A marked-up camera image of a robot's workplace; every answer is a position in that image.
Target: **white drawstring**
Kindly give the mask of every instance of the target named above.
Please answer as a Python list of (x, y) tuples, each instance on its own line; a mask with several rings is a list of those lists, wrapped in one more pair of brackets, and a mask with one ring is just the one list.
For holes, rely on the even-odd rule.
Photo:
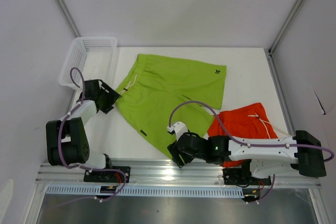
[(137, 77), (137, 76), (138, 76), (138, 75), (136, 74), (133, 83), (131, 84), (131, 81), (130, 81), (130, 82), (128, 83), (128, 85), (126, 86), (126, 88), (124, 88), (123, 90), (121, 90), (119, 94), (124, 94), (126, 91), (128, 91), (128, 89), (129, 89), (130, 87), (132, 87), (132, 86), (135, 84), (135, 81), (136, 81), (136, 77)]
[(255, 113), (254, 115), (248, 115), (248, 116), (249, 116), (249, 117), (251, 117), (251, 116), (256, 117), (257, 119), (259, 119), (259, 120), (262, 122), (262, 124), (264, 125), (264, 127), (265, 127), (265, 129), (266, 129), (268, 138), (271, 138), (271, 137), (270, 137), (270, 135), (269, 135), (269, 132), (268, 132), (268, 129), (267, 129), (267, 126), (266, 126), (265, 123), (268, 123), (269, 125), (271, 125), (272, 128), (273, 128), (274, 130), (276, 130), (277, 132), (279, 132), (279, 133), (281, 133), (281, 134), (283, 134), (283, 135), (286, 135), (286, 136), (290, 136), (288, 133), (285, 133), (285, 132), (283, 132), (282, 130), (280, 130), (280, 129), (276, 128), (275, 126), (273, 126), (270, 122), (267, 122), (267, 121), (261, 119), (260, 116), (258, 116), (257, 113)]

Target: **laundry basket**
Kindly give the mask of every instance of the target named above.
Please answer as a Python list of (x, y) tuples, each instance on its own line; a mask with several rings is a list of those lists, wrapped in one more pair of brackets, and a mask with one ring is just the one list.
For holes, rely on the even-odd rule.
[[(74, 39), (63, 64), (58, 80), (59, 84), (71, 87), (75, 90), (78, 89), (70, 78), (70, 69), (73, 67), (77, 67), (82, 71), (86, 80), (102, 79), (106, 81), (104, 80), (106, 77), (100, 74), (103, 71), (91, 71), (87, 74), (84, 72), (84, 66), (85, 63), (89, 61), (92, 64), (101, 64), (103, 67), (108, 67), (109, 71), (115, 72), (117, 65), (115, 59), (116, 47), (117, 39), (114, 37), (78, 37)], [(79, 73), (74, 71), (72, 76), (76, 84), (82, 86)]]

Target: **red garment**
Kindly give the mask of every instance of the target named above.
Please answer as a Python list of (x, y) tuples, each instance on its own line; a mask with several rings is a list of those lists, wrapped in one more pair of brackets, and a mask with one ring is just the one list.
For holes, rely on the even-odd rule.
[[(265, 126), (258, 119), (258, 117), (249, 116), (255, 114), (257, 114), (260, 119), (269, 122), (266, 116), (265, 109), (260, 102), (251, 104), (237, 110), (222, 111), (218, 116), (232, 136), (269, 139)], [(277, 135), (274, 132), (272, 126), (268, 123), (265, 123), (265, 125), (267, 127), (270, 137), (277, 138)], [(208, 130), (208, 135), (218, 136), (226, 134), (219, 122), (215, 119)], [(232, 167), (241, 165), (243, 162), (244, 160), (224, 162), (223, 166)]]

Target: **gray wall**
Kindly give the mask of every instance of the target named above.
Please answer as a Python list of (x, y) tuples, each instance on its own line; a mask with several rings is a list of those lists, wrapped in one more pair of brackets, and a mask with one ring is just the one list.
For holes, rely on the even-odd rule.
[(65, 0), (82, 36), (119, 46), (270, 47), (295, 0)]
[[(336, 0), (307, 0), (274, 55), (296, 129), (311, 132), (334, 151), (335, 31)], [(314, 92), (326, 115), (322, 115)], [(335, 160), (327, 163), (328, 176), (322, 179), (323, 194), (332, 214), (336, 210), (335, 165)]]
[(72, 41), (54, 0), (0, 0), (0, 189), (14, 180), (3, 223), (20, 223), (39, 165), (45, 124), (62, 116), (71, 92), (58, 74)]

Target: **white plastic basket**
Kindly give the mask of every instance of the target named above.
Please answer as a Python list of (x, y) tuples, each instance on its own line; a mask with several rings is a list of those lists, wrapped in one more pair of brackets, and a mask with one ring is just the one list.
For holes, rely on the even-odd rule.
[[(78, 87), (73, 84), (70, 78), (70, 69), (77, 67), (80, 71), (83, 72), (85, 62), (89, 57), (99, 57), (99, 53), (107, 55), (109, 61), (113, 58), (115, 49), (117, 47), (117, 39), (114, 37), (78, 37), (74, 39), (71, 43), (70, 49), (67, 54), (67, 58), (63, 64), (61, 74), (59, 76), (59, 84), (62, 86), (68, 86), (75, 90)], [(109, 65), (110, 62), (103, 62), (105, 65)], [(80, 75), (78, 72), (73, 72), (73, 78), (79, 86), (81, 86)], [(95, 79), (104, 79), (104, 76), (99, 76), (97, 72), (94, 76)]]

